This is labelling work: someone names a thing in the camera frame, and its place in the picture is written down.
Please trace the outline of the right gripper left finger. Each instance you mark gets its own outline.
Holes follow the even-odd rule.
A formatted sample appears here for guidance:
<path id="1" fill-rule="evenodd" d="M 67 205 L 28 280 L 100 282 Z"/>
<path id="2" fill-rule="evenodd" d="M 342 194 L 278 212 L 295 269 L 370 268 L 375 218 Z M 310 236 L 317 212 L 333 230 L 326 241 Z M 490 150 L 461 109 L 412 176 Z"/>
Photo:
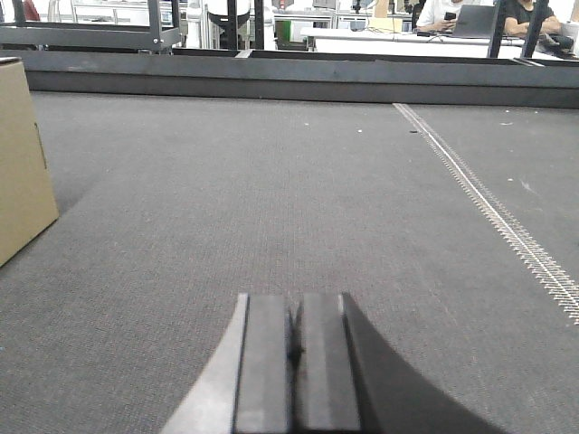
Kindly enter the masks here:
<path id="1" fill-rule="evenodd" d="M 164 433 L 290 433 L 290 312 L 279 295 L 238 296 L 221 342 Z"/>

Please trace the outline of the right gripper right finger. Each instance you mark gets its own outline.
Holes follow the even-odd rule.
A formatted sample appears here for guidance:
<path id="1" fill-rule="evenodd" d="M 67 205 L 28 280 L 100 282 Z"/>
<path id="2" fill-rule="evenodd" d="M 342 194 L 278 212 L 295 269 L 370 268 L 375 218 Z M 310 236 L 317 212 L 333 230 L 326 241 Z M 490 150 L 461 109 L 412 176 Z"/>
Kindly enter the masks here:
<path id="1" fill-rule="evenodd" d="M 349 294 L 305 294 L 297 327 L 298 432 L 499 431 L 412 368 Z"/>

